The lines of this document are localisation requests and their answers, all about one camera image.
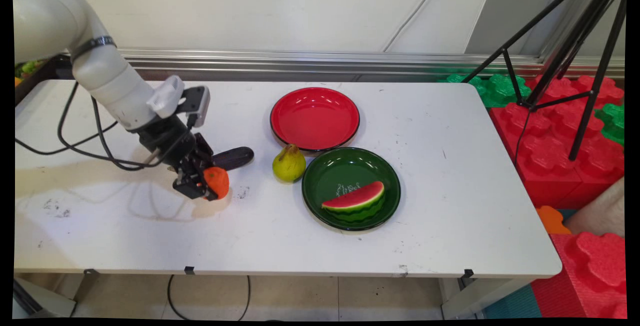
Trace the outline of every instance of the green plate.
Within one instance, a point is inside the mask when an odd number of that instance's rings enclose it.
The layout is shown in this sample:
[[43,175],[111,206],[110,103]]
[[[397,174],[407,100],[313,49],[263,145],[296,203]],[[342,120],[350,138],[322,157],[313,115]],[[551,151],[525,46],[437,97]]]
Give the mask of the green plate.
[[[384,201],[375,216],[360,222],[347,222],[322,209],[324,201],[380,181]],[[341,230],[368,230],[387,221],[400,203],[400,181],[386,160],[362,148],[342,147],[316,157],[302,176],[302,197],[320,221]]]

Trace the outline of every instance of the pear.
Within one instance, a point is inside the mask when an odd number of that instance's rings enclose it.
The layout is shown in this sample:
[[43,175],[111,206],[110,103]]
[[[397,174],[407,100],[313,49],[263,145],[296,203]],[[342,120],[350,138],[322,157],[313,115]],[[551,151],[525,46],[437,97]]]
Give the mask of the pear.
[[288,144],[273,160],[272,167],[276,177],[284,182],[293,182],[305,172],[307,160],[295,144]]

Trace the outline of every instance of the tripod leg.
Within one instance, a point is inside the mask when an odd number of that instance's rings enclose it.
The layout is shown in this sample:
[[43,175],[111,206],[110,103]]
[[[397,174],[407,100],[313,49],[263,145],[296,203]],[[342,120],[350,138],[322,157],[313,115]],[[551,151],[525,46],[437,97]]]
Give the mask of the tripod leg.
[[615,0],[610,0],[609,1],[609,3],[606,5],[604,11],[602,11],[598,15],[598,18],[596,19],[596,21],[593,22],[589,26],[589,29],[587,29],[582,34],[582,36],[580,36],[580,39],[578,40],[577,45],[573,48],[573,50],[571,50],[571,54],[569,54],[569,57],[566,58],[566,60],[564,61],[564,64],[562,66],[560,66],[560,71],[558,72],[558,75],[556,76],[557,79],[562,79],[562,77],[565,76],[565,73],[567,73],[567,70],[569,69],[569,66],[571,66],[571,63],[574,61],[574,58],[578,54],[578,51],[580,50],[580,47],[583,46],[583,44],[585,43],[585,40],[587,39],[587,37],[589,37],[589,34],[592,33],[592,30],[594,30],[594,28],[596,27],[598,22],[601,20],[602,16],[604,16],[604,14],[608,11],[609,7],[613,4],[614,1]]
[[484,68],[486,68],[486,66],[491,64],[491,62],[495,61],[496,58],[498,58],[498,56],[500,56],[500,54],[502,54],[503,49],[511,47],[525,33],[530,31],[530,29],[532,29],[535,25],[537,25],[538,22],[540,22],[540,20],[542,20],[542,18],[544,18],[547,14],[551,13],[551,11],[553,11],[553,9],[556,9],[556,7],[559,4],[561,4],[563,1],[564,0],[553,0],[553,2],[551,2],[544,9],[542,9],[542,11],[539,14],[537,14],[537,16],[535,16],[524,27],[522,27],[521,30],[519,30],[516,34],[514,34],[511,38],[509,38],[509,40],[506,41],[504,45],[502,45],[500,48],[498,48],[498,50],[496,50],[492,55],[490,55],[489,58],[486,59],[486,61],[484,61],[473,72],[471,72],[470,75],[466,76],[466,78],[464,80],[462,80],[462,83],[469,82],[471,80],[471,78],[473,78],[476,75],[478,75],[478,73],[480,73],[480,71],[484,70]]
[[617,13],[615,14],[615,20],[613,21],[611,32],[608,34],[608,39],[606,40],[606,45],[604,46],[604,52],[602,53],[602,58],[598,66],[598,71],[596,72],[596,77],[593,80],[591,95],[587,100],[587,105],[584,108],[584,113],[582,114],[582,119],[580,120],[578,132],[576,133],[575,139],[573,140],[571,152],[569,152],[570,160],[576,160],[576,157],[578,156],[578,150],[580,150],[580,145],[582,144],[583,138],[585,137],[587,124],[589,123],[589,118],[592,116],[596,98],[598,97],[598,93],[600,92],[602,80],[604,79],[604,73],[607,70],[607,66],[609,65],[611,55],[613,54],[613,48],[616,46],[616,41],[618,40],[620,30],[622,29],[622,23],[624,22],[626,15],[627,0],[621,0],[620,6],[618,6]]
[[537,86],[533,89],[530,96],[526,99],[526,102],[530,105],[535,106],[542,95],[544,95],[549,83],[553,76],[558,72],[558,68],[562,61],[565,59],[567,54],[571,51],[572,48],[577,44],[579,37],[583,34],[583,32],[588,29],[589,25],[592,21],[597,19],[597,15],[603,11],[606,4],[609,0],[591,0],[587,9],[582,13],[576,25],[571,29],[571,32],[567,36],[562,45],[560,45],[560,49],[558,49],[557,54],[553,59],[551,59],[546,72],[540,78],[540,81],[537,83]]

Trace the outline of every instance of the floor tile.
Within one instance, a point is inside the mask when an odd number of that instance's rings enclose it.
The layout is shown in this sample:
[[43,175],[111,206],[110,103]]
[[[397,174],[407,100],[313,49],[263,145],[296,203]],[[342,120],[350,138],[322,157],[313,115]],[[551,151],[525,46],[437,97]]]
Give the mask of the floor tile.
[[168,280],[167,275],[100,275],[73,316],[159,319]]
[[[247,276],[176,275],[171,301],[189,319],[236,320],[245,310],[247,287]],[[181,319],[169,303],[162,318]]]
[[341,321],[442,319],[436,278],[340,277]]
[[251,276],[247,321],[337,321],[338,278]]

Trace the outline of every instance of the table leg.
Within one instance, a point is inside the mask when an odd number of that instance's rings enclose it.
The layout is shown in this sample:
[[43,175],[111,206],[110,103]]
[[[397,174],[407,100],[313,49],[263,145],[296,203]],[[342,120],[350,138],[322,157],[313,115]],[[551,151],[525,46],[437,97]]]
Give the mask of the table leg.
[[[444,319],[468,317],[499,299],[508,296],[521,287],[528,285],[535,278],[477,278],[461,291],[453,294],[449,285],[443,292],[442,314]],[[441,287],[458,282],[457,278],[443,279]]]

